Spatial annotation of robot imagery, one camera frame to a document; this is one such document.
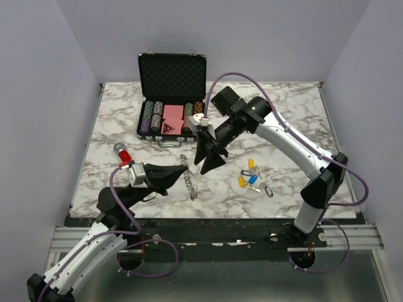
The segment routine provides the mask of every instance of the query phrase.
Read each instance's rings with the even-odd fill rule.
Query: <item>chain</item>
[[[197,197],[197,186],[192,183],[190,177],[193,175],[192,171],[189,170],[188,158],[185,154],[180,155],[180,164],[187,165],[188,170],[183,174],[184,176],[184,184],[188,188],[190,199],[195,200]]]

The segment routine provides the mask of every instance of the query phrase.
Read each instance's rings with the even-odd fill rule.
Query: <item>white wall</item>
[[[208,78],[323,81],[370,0],[57,0],[101,81],[138,80],[137,54],[207,55]]]
[[[67,214],[98,80],[53,0],[0,1],[0,300],[28,301]]]
[[[370,186],[376,222],[403,297],[403,1],[372,0],[324,85],[336,132]]]

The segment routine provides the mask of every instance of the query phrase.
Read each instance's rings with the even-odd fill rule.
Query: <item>marble table top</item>
[[[260,95],[247,83],[220,83],[215,92],[226,85],[247,101]],[[327,120],[317,83],[263,83],[264,89],[278,111],[296,129],[313,142],[336,153],[336,146]],[[143,218],[294,218],[302,198],[300,190],[308,178],[287,156],[272,144],[257,135],[243,133],[227,150],[227,164],[202,176],[199,166],[193,165],[196,143],[184,143],[181,148],[161,148],[156,142],[136,137],[137,123],[143,101],[138,82],[107,83],[96,118],[84,167],[72,202],[71,216],[94,218],[99,211],[96,203],[99,191],[108,186],[112,170],[120,163],[113,153],[113,145],[124,143],[134,161],[156,165],[179,164],[179,156],[185,154],[193,172],[191,180],[198,186],[198,196],[192,201],[184,179],[181,177],[168,190],[169,195],[140,202],[132,207],[136,217]],[[209,117],[218,126],[226,118],[211,105]],[[254,159],[259,176],[257,187],[269,186],[274,193],[269,198],[265,191],[260,193],[238,185],[241,170],[247,169],[247,160]],[[352,202],[345,181],[332,201]],[[126,186],[126,173],[116,176],[115,185]],[[327,217],[355,218],[355,209],[332,207]]]

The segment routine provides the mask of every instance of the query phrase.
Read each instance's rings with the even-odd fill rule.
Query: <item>poker chip case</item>
[[[161,147],[179,147],[182,142],[196,141],[197,137],[186,127],[186,120],[189,115],[204,110],[206,56],[148,52],[140,53],[138,61],[144,101],[137,126],[137,137],[157,141]],[[178,129],[172,130],[174,127],[179,128],[173,126],[177,124],[171,124],[171,120],[163,118],[165,108],[180,107],[165,107],[166,105],[183,107],[181,119],[184,125],[180,134]]]

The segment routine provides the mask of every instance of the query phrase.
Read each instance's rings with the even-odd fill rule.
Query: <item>case handle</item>
[[[158,142],[158,146],[160,146],[161,148],[180,148],[180,146],[182,146],[182,142],[184,140],[184,138],[182,137],[178,137],[178,143],[173,143],[173,142],[166,142],[164,143],[162,141],[162,137],[156,137],[156,140]]]

